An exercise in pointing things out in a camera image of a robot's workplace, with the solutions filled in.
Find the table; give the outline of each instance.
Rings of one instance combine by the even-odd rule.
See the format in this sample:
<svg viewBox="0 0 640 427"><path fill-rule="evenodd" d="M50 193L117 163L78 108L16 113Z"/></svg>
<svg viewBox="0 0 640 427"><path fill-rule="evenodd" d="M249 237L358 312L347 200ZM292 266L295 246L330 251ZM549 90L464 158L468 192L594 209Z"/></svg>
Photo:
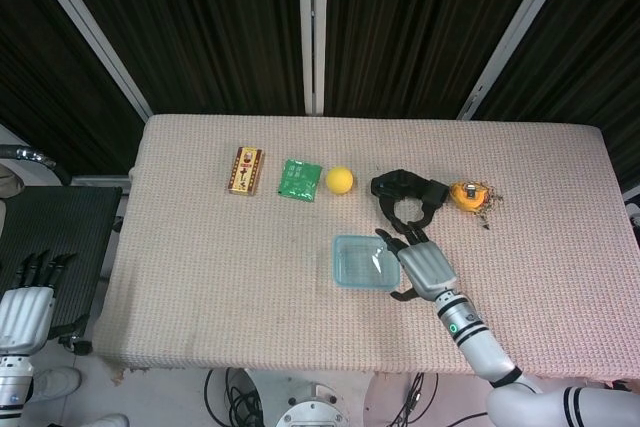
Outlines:
<svg viewBox="0 0 640 427"><path fill-rule="evenodd" d="M255 197L226 191L243 145L265 151ZM288 158L346 165L355 190L280 197ZM490 231L447 203L427 232L521 368L640 377L640 254L602 137L543 123L152 117L96 351L132 367L469 373L433 305L332 280L335 235L390 227L369 182L399 168L504 196Z"/></svg>

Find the robot finger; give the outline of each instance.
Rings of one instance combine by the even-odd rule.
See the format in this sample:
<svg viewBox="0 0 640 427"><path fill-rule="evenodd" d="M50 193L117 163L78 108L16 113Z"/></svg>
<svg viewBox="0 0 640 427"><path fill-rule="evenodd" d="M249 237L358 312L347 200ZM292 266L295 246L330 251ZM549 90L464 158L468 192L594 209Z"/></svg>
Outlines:
<svg viewBox="0 0 640 427"><path fill-rule="evenodd" d="M404 236L407 238L407 240L411 245L416 245L420 243L420 239L418 239L418 236L410 228L404 232Z"/></svg>
<svg viewBox="0 0 640 427"><path fill-rule="evenodd" d="M60 259L56 262L55 268L47 279L47 287L52 288L54 291L56 291L58 287L60 287L60 280L67 267L67 262L69 262L75 256L76 254L65 254L60 256Z"/></svg>
<svg viewBox="0 0 640 427"><path fill-rule="evenodd" d="M37 257L30 257L29 264L27 265L25 278L24 278L24 287L33 287L36 285L36 281L38 279L38 274L40 273L40 269L42 268L42 263L44 258L49 254L48 250L45 250Z"/></svg>
<svg viewBox="0 0 640 427"><path fill-rule="evenodd" d="M56 265L58 265L60 261L62 261L66 257L66 255L67 254L56 255L47 263L47 266L42 269L40 275L38 276L38 286L42 287L47 285L49 279L51 278L53 270L56 268Z"/></svg>
<svg viewBox="0 0 640 427"><path fill-rule="evenodd" d="M29 265L36 254L29 254L29 257L24 259L18 268L16 269L15 274L13 274L13 281L11 282L11 288L17 289L18 287L24 287L24 272L26 270L27 265Z"/></svg>
<svg viewBox="0 0 640 427"><path fill-rule="evenodd" d="M382 240L384 240L385 244L387 244L387 248L390 252L392 252L395 256L398 255L402 249L406 249L409 247L407 244L402 242L400 239L396 239L391 237L389 233L382 229L376 229L376 234L378 234Z"/></svg>
<svg viewBox="0 0 640 427"><path fill-rule="evenodd" d="M394 300L398 300L400 302L408 302L409 300L417 299L419 297L416 289L414 288L411 288L406 292L391 292L389 295L391 295Z"/></svg>
<svg viewBox="0 0 640 427"><path fill-rule="evenodd" d="M415 222L407 222L407 225L411 229L412 234L417 237L420 242L429 242L429 237L427 237L427 234L425 234L424 230L418 227Z"/></svg>

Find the green packet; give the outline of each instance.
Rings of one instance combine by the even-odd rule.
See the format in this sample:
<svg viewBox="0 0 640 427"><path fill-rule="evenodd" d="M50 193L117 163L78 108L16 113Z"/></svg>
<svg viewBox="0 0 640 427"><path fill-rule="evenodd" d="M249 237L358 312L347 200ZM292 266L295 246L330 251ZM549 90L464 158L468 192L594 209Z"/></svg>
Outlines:
<svg viewBox="0 0 640 427"><path fill-rule="evenodd" d="M284 164L278 194L283 197L313 202L322 167L289 159Z"/></svg>

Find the shoe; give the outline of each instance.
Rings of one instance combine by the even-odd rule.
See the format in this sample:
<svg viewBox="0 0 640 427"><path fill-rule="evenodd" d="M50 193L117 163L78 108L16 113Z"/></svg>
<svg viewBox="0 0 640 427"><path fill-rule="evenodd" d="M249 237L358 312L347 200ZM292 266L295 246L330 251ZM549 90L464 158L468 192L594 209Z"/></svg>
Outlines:
<svg viewBox="0 0 640 427"><path fill-rule="evenodd" d="M129 419L122 414L111 414L80 427L129 427Z"/></svg>
<svg viewBox="0 0 640 427"><path fill-rule="evenodd" d="M33 376L33 395L29 402L59 399L80 387L82 375L72 367L58 367L36 372Z"/></svg>

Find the black band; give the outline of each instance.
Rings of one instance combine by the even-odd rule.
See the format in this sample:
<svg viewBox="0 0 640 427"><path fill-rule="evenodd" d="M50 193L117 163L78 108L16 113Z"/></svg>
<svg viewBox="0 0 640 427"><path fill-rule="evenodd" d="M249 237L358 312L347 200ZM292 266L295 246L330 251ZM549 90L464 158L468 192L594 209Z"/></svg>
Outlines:
<svg viewBox="0 0 640 427"><path fill-rule="evenodd" d="M443 314L449 310L451 307L454 307L458 304L462 304L464 302L469 302L469 299L467 299L466 297L460 297L459 299L454 300L453 302L451 302L450 304L445 305L443 308L441 308L438 311L438 318L441 319Z"/></svg>
<svg viewBox="0 0 640 427"><path fill-rule="evenodd" d="M516 380L520 378L522 375L522 370L518 366L515 366L511 372L505 375L500 380L496 380L495 382L489 382L496 389L498 387L504 387L505 385L513 384Z"/></svg>
<svg viewBox="0 0 640 427"><path fill-rule="evenodd" d="M371 180L371 193L380 199L380 208L393 228L406 234L416 228L423 229L433 219L433 214L449 196L449 186L435 180L426 180L413 172L394 170ZM395 204L407 197L422 202L422 219L411 226L402 222L395 213Z"/></svg>
<svg viewBox="0 0 640 427"><path fill-rule="evenodd" d="M564 403L564 416L567 418L567 424L569 424L569 427L575 427L573 420L571 420L571 410L569 409L569 392L571 392L571 389L572 387L564 389L562 402Z"/></svg>
<svg viewBox="0 0 640 427"><path fill-rule="evenodd" d="M471 324L467 325L466 327L460 329L458 332L453 334L453 340L456 340L462 334L464 334L465 332L468 332L470 329L473 329L477 325L484 325L484 324L481 320L476 320L475 322L472 322Z"/></svg>
<svg viewBox="0 0 640 427"><path fill-rule="evenodd" d="M578 421L578 427L584 427L584 423L582 422L582 416L580 415L580 392L582 391L582 387L579 387L575 390L573 394L573 411L576 414L576 420Z"/></svg>
<svg viewBox="0 0 640 427"><path fill-rule="evenodd" d="M480 328L478 330L474 330L470 334L465 335L459 341L456 342L458 344L458 347L460 347L462 344L464 344L467 340L469 340L474 335L479 334L480 332L484 332L486 330L489 330L489 329L487 327L482 327L482 328Z"/></svg>

